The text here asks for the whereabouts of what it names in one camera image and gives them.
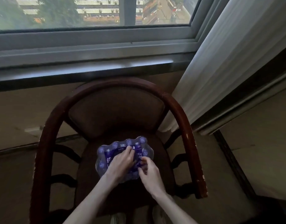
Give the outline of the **grey window frame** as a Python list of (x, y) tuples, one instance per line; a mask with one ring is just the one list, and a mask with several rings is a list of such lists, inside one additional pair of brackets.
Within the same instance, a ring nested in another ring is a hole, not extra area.
[(229, 0), (200, 0), (189, 25), (0, 33), (0, 69), (196, 52)]

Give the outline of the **person's right forearm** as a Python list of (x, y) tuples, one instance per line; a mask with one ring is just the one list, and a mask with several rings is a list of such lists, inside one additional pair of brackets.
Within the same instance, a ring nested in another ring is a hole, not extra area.
[(173, 224), (199, 224), (184, 210), (182, 210), (172, 199), (172, 197), (164, 191), (152, 193), (153, 199), (164, 210)]

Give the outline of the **person's right hand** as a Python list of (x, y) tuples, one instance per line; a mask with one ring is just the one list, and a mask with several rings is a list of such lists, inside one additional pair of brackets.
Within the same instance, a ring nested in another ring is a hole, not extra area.
[(141, 157), (141, 167), (146, 174), (146, 182), (142, 182), (145, 189), (152, 195), (152, 193), (164, 191), (165, 187), (160, 176), (158, 167), (149, 157)]

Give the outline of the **shrink-wrapped pack of purple-capped bottles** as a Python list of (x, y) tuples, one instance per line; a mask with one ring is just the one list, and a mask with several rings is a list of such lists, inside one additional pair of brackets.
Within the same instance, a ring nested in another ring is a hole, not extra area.
[(144, 136), (138, 136), (135, 139), (115, 141), (109, 145), (101, 145), (97, 149), (97, 160), (95, 164), (96, 171), (100, 177), (106, 173), (114, 157), (126, 150), (127, 146), (130, 146), (132, 150), (135, 151), (133, 157), (134, 165), (125, 175), (121, 183), (139, 178), (138, 167), (143, 166), (141, 164), (141, 158), (143, 156), (149, 157), (150, 159), (154, 158), (154, 151), (148, 145), (148, 140)]

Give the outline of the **white sheer curtain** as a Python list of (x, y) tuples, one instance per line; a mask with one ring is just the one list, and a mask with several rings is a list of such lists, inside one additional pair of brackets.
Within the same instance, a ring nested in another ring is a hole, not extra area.
[(229, 0), (172, 96), (190, 124), (286, 48), (286, 0)]

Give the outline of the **person's left forearm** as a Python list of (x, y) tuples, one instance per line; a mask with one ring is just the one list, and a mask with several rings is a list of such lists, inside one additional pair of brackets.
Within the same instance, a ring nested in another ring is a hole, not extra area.
[(75, 208), (63, 224), (92, 224), (100, 207), (110, 192), (117, 186), (118, 181), (119, 176), (117, 173), (105, 173), (93, 190)]

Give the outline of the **person's left hand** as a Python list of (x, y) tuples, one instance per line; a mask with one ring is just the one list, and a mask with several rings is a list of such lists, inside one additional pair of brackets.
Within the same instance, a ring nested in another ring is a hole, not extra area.
[(125, 174), (132, 168), (135, 164), (134, 155), (135, 151), (132, 147), (127, 146), (122, 153), (113, 158), (105, 173), (107, 181), (111, 183), (111, 185), (118, 185)]

